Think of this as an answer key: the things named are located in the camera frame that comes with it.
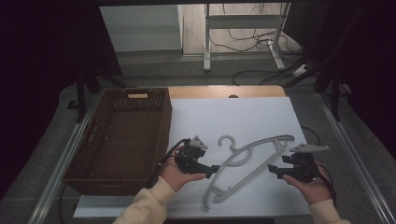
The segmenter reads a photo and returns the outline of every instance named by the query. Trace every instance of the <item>wicker basket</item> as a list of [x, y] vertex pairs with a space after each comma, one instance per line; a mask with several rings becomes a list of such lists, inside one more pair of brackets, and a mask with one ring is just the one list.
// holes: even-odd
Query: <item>wicker basket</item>
[[63, 182], [84, 195], [135, 195], [169, 141], [169, 91], [104, 90]]

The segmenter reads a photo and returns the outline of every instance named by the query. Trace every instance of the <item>sleeve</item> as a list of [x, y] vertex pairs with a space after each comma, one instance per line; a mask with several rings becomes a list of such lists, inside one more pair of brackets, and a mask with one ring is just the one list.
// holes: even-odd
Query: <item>sleeve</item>
[[113, 223], [163, 223], [166, 219], [166, 205], [174, 195], [175, 191], [162, 177], [159, 177], [152, 189], [141, 189], [134, 197], [134, 202]]
[[309, 205], [308, 208], [315, 224], [350, 224], [348, 220], [340, 218], [332, 200], [314, 203]]

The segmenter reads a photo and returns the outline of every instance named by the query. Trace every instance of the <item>black curtain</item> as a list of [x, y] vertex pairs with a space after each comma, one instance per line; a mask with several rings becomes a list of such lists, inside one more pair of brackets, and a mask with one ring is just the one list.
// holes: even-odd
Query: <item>black curtain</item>
[[94, 66], [120, 75], [99, 7], [2, 1], [0, 164], [3, 198], [46, 131], [60, 91]]
[[394, 0], [370, 2], [340, 56], [339, 75], [355, 112], [396, 159], [395, 12]]

